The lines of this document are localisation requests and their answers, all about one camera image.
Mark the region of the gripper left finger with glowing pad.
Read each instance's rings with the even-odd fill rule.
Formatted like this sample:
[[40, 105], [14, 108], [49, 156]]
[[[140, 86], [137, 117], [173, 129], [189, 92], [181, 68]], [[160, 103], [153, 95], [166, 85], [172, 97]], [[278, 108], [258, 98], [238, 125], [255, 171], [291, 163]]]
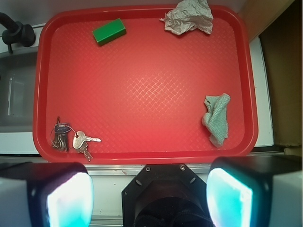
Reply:
[[2, 163], [2, 227], [88, 227], [94, 204], [86, 167], [67, 163]]

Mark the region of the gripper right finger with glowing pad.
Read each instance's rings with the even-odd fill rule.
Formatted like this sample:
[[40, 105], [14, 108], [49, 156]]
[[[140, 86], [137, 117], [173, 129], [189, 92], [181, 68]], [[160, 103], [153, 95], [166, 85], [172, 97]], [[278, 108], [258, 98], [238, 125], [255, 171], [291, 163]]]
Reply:
[[301, 227], [303, 160], [218, 157], [207, 177], [206, 199], [216, 227]]

